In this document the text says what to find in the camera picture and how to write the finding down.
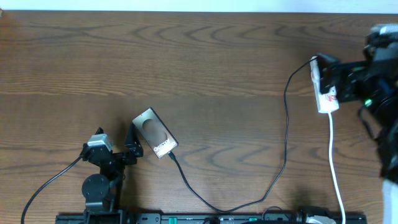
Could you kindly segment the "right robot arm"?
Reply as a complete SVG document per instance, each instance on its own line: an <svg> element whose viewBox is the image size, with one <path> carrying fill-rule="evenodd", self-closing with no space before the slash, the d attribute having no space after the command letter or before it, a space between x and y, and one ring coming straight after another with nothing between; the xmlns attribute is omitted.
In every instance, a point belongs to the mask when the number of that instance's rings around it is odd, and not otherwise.
<svg viewBox="0 0 398 224"><path fill-rule="evenodd" d="M363 122L381 162L383 222L397 223L397 24L372 27L363 54L363 61L351 63L327 54L312 57L312 80L318 100L360 101L359 112L367 110L380 125L375 135Z"/></svg>

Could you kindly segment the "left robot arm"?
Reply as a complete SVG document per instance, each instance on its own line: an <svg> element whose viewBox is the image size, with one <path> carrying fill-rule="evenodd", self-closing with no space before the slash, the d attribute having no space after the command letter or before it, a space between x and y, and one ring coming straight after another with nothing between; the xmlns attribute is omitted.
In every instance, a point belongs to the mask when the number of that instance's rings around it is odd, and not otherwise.
<svg viewBox="0 0 398 224"><path fill-rule="evenodd" d="M81 192L85 198L85 223L135 223L135 214L119 205L125 179L124 170L143 156L136 127L130 124L124 146L127 151L113 152L113 144L102 128L84 143L81 159L99 167L99 173L84 181Z"/></svg>

